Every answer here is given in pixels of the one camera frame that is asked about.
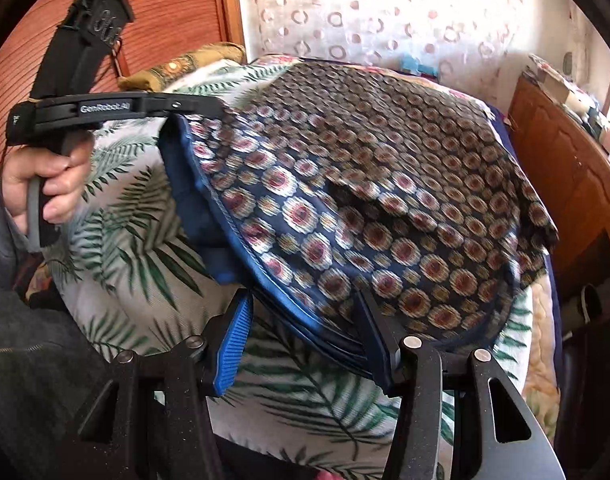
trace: wooden furniture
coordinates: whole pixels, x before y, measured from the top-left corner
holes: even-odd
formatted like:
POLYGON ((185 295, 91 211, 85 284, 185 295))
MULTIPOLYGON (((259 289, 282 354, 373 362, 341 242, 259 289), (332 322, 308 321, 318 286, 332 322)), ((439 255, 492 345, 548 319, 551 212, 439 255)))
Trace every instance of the wooden furniture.
POLYGON ((522 76, 509 111, 520 165, 558 227, 560 300, 610 276, 610 164, 603 148, 522 76))
MULTIPOLYGON (((29 95, 54 28, 72 1, 38 0, 0 48, 0 158, 7 113, 29 95)), ((243 43, 238 0, 130 0, 130 4, 136 21, 122 35, 118 61, 123 73, 155 66, 205 43, 243 43)), ((108 70, 93 91, 117 89, 114 71, 108 70)))

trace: yellow patterned pillow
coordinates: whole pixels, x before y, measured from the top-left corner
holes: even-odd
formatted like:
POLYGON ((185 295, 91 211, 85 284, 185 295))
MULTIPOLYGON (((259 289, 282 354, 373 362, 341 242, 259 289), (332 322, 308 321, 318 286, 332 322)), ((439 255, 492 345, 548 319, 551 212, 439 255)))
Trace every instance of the yellow patterned pillow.
POLYGON ((129 77, 119 77, 118 88, 121 90, 162 92, 182 76, 221 59, 231 59, 237 63, 243 62, 245 49, 235 43, 209 43, 198 50, 182 54, 182 56, 175 57, 164 64, 141 70, 129 77))

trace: circle pattern fabric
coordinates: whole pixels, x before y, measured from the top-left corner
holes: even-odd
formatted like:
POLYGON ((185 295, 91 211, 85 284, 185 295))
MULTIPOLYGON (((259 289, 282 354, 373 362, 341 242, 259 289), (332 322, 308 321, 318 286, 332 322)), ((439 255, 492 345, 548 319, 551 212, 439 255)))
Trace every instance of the circle pattern fabric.
POLYGON ((188 119, 195 163, 248 252, 344 334, 368 286, 410 334, 483 345, 557 240, 485 113, 456 96, 304 62, 223 121, 188 119))

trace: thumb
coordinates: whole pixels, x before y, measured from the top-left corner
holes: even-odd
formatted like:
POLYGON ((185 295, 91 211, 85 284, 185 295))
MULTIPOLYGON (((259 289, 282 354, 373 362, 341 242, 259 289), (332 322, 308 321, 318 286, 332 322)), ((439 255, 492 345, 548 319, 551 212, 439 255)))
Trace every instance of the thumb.
POLYGON ((65 171, 68 156, 56 155, 47 148, 21 148, 13 152, 3 167, 3 181, 19 184, 32 176, 52 177, 65 171))

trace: blanket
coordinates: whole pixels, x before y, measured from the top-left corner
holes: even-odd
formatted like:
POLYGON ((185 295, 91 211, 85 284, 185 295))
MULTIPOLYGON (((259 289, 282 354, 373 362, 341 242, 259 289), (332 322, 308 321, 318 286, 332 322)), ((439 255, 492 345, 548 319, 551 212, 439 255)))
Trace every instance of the blanket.
MULTIPOLYGON (((216 95, 242 108, 298 62, 285 56, 248 66, 222 61, 186 76, 174 89, 216 95)), ((45 255, 67 308, 108 360, 125 348, 139 354, 170 349, 200 332, 236 288, 212 280, 203 259, 187 245, 156 148, 162 122, 109 121, 95 132, 84 201, 45 255)), ((513 300, 494 343, 495 358, 519 391, 530 380, 536 297, 551 314, 551 298, 544 298, 549 280, 541 276, 513 300)), ((223 399, 208 401, 216 434, 347 479, 379 478, 399 400, 383 396, 372 381, 338 367, 285 332, 260 304, 254 311, 236 383, 223 399)), ((541 380, 531 381, 532 386, 541 390, 541 380)), ((448 478, 454 412, 451 396, 443 398, 438 477, 448 478)))
POLYGON ((242 112, 171 122, 193 174, 178 128, 159 146, 198 252, 214 247, 200 223, 218 222, 265 305, 363 372, 346 355, 362 353, 352 290, 371 287, 410 334, 469 352, 493 343, 557 239, 485 113, 424 86, 304 62, 242 112))

